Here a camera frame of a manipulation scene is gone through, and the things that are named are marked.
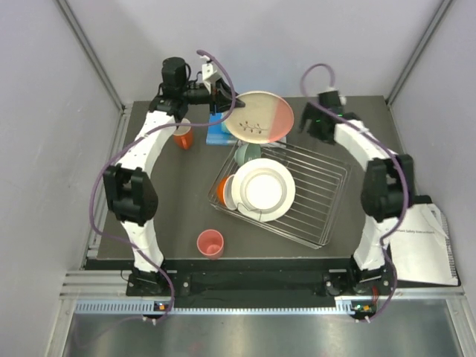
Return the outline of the pink cream floral plate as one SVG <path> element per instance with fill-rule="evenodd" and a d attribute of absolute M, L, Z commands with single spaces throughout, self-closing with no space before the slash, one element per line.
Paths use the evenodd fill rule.
<path fill-rule="evenodd" d="M 236 104 L 225 115 L 227 130 L 237 139 L 252 144 L 268 144 L 286 137 L 295 124 L 291 106 L 280 96 L 267 91 L 249 91 L 237 96 Z"/>

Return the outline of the orange mug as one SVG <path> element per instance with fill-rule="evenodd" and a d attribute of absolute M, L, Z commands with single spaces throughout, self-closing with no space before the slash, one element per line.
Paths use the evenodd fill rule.
<path fill-rule="evenodd" d="M 190 121 L 184 118 L 181 125 L 173 133 L 174 142 L 182 149 L 190 149 L 193 145 L 193 130 Z"/>

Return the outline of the mint green bowl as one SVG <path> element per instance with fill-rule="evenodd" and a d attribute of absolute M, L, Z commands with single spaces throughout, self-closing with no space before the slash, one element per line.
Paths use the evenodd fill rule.
<path fill-rule="evenodd" d="M 249 161 L 261 157 L 261 146 L 259 144 L 243 144 L 234 153 L 234 161 L 239 167 Z"/>

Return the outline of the chrome wire dish rack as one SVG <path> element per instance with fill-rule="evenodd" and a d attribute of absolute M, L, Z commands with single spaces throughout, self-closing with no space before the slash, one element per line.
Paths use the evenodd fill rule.
<path fill-rule="evenodd" d="M 241 145 L 243 144 L 238 142 L 232 146 L 222 165 L 208 194 L 211 205 L 310 248 L 318 249 L 326 245 L 347 181 L 347 164 L 293 144 L 277 142 L 261 147 L 260 158 L 278 161 L 289 169 L 295 180 L 296 194 L 293 205 L 284 216 L 275 221 L 256 222 L 243 216 L 237 209 L 227 209 L 216 193 L 220 181 L 226 176 L 234 175 L 240 168 L 234 161 L 234 153 Z"/>

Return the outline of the white blue-rimmed plate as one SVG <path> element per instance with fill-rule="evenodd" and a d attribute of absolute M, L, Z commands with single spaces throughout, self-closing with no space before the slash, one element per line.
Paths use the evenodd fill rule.
<path fill-rule="evenodd" d="M 243 164 L 234 174 L 231 196 L 238 212 L 256 222 L 275 221 L 295 201 L 295 180 L 283 164 L 258 158 Z"/>

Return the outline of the orange white bowl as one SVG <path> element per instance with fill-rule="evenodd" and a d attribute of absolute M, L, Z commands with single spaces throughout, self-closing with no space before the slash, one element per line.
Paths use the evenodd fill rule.
<path fill-rule="evenodd" d="M 231 193 L 231 186 L 233 183 L 233 179 L 234 179 L 234 175 L 224 177 L 220 181 L 219 186 L 216 189 L 216 193 L 217 193 L 219 201 L 224 206 L 226 206 L 226 208 L 229 210 L 237 209 L 237 205 L 235 204 L 235 201 Z"/>

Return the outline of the pink plastic cup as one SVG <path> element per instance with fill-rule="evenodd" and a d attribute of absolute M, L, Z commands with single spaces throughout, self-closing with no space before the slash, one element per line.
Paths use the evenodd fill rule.
<path fill-rule="evenodd" d="M 199 252 L 209 260 L 218 260 L 224 251 L 223 235 L 214 229 L 200 233 L 196 241 Z"/>

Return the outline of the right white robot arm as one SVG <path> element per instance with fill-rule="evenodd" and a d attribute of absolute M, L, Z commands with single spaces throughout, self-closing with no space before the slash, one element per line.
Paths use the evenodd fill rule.
<path fill-rule="evenodd" d="M 350 258 L 349 289 L 362 295 L 382 278 L 392 230 L 402 223 L 403 208 L 414 204 L 414 161 L 383 146 L 360 118 L 344 111 L 344 98 L 335 89 L 317 96 L 319 107 L 307 103 L 300 130 L 327 144 L 339 144 L 364 171 L 361 206 L 365 224 L 361 241 Z"/>

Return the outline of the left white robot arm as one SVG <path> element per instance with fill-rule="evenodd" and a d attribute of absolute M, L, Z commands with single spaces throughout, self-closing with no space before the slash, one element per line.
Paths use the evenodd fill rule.
<path fill-rule="evenodd" d="M 164 255 L 154 228 L 158 196 L 150 180 L 165 144 L 177 129 L 192 128 L 185 120 L 191 105 L 208 105 L 213 115 L 245 105 L 217 60 L 203 50 L 197 53 L 204 62 L 201 77 L 195 80 L 181 57 L 163 61 L 162 82 L 149 104 L 144 125 L 102 174 L 106 204 L 124 228 L 134 256 L 126 290 L 129 296 L 159 296 L 173 291 L 162 268 Z"/>

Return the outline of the blue book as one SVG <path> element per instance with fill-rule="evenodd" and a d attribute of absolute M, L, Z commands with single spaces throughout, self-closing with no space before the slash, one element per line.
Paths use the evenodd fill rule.
<path fill-rule="evenodd" d="M 237 139 L 230 132 L 222 130 L 223 123 L 215 125 L 215 122 L 221 121 L 224 116 L 224 113 L 210 114 L 208 121 L 210 126 L 208 127 L 206 137 L 207 145 L 233 146 L 237 142 Z"/>

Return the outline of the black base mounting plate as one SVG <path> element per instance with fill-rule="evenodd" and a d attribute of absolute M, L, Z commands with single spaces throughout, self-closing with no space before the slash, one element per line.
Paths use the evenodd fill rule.
<path fill-rule="evenodd" d="M 88 260 L 86 270 L 127 271 L 130 260 Z M 355 290 L 350 261 L 338 259 L 169 259 L 163 269 L 172 293 L 143 298 L 174 297 L 180 307 L 329 307 L 338 296 L 383 297 L 393 288 L 385 266 L 382 278 Z"/>

